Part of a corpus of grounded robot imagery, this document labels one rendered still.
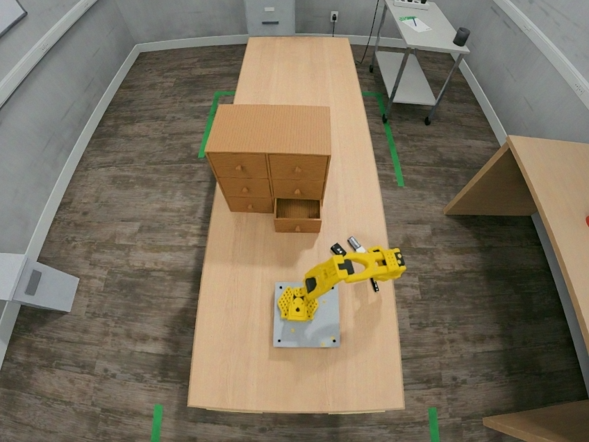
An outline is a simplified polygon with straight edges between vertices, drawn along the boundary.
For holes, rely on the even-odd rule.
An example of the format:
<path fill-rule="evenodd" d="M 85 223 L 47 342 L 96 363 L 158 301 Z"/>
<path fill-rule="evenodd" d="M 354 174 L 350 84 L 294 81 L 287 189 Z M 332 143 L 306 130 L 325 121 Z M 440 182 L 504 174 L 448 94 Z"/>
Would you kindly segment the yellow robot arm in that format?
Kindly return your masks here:
<path fill-rule="evenodd" d="M 352 261 L 363 264 L 365 270 L 360 274 L 354 274 L 355 271 Z M 377 262 L 378 266 L 375 262 Z M 306 318 L 313 320 L 313 314 L 318 308 L 318 301 L 315 298 L 319 298 L 329 292 L 337 283 L 345 280 L 345 283 L 348 284 L 384 275 L 394 277 L 406 270 L 406 266 L 404 265 L 404 258 L 399 249 L 389 249 L 367 254 L 362 252 L 348 252 L 344 257 L 342 255 L 332 256 L 328 261 L 317 264 L 304 275 L 304 287 L 293 288 L 292 290 L 288 286 L 285 289 L 278 300 L 281 318 Z M 328 272 L 328 275 L 326 272 Z M 311 299 L 315 299 L 315 302 Z M 306 307 L 306 305 L 308 306 Z M 300 313 L 297 313 L 299 311 Z"/>

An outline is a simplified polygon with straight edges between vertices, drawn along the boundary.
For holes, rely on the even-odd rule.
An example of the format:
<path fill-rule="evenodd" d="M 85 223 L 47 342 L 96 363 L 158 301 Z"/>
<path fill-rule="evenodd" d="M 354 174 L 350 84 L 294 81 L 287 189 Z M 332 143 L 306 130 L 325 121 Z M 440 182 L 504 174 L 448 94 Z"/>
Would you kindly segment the white eraser with black sleeve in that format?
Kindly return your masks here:
<path fill-rule="evenodd" d="M 354 236 L 352 236 L 352 237 L 348 238 L 348 239 L 347 239 L 347 242 L 348 242 L 348 243 L 349 243 L 349 244 L 350 244 L 350 245 L 353 247 L 353 249 L 354 249 L 356 252 L 362 252 L 362 253 L 364 253 L 364 252 L 365 252 L 364 248 L 363 248 L 363 247 L 361 246 L 361 244 L 360 244 L 360 243 L 359 243 L 359 242 L 358 242 L 358 241 L 355 239 L 355 237 L 354 237 Z"/>

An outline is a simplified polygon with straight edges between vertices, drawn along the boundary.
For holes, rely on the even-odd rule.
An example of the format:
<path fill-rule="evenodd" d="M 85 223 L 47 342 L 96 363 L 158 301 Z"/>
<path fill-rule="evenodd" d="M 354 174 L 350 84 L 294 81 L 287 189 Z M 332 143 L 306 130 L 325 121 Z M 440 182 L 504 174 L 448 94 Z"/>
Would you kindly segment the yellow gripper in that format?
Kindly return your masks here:
<path fill-rule="evenodd" d="M 380 252 L 383 251 L 384 249 L 379 245 L 376 247 L 371 247 L 369 249 L 367 249 L 367 251 L 369 253 L 373 253 L 373 252 Z M 399 278 L 400 275 L 397 275 L 396 277 L 391 277 L 390 275 L 384 275 L 384 276 L 379 276 L 379 277 L 373 277 L 374 281 L 388 281 L 390 279 L 396 279 Z"/>

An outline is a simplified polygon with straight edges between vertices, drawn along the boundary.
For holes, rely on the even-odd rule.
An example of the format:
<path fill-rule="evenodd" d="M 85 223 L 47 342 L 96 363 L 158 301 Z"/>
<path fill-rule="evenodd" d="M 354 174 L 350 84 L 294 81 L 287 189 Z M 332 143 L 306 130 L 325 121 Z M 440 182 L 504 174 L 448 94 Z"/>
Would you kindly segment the brown wooden chest of drawers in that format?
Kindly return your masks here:
<path fill-rule="evenodd" d="M 227 154 L 265 154 L 268 177 L 235 177 L 269 179 L 273 208 L 274 197 L 269 154 L 328 156 L 324 179 L 296 179 L 324 181 L 321 200 L 324 202 L 326 182 L 331 162 L 331 115 L 330 106 L 303 106 L 278 104 L 219 104 L 210 130 L 205 154 L 215 178 L 230 209 L 230 212 L 261 213 L 232 211 L 226 197 L 253 197 L 225 195 L 222 185 L 208 153 Z"/>

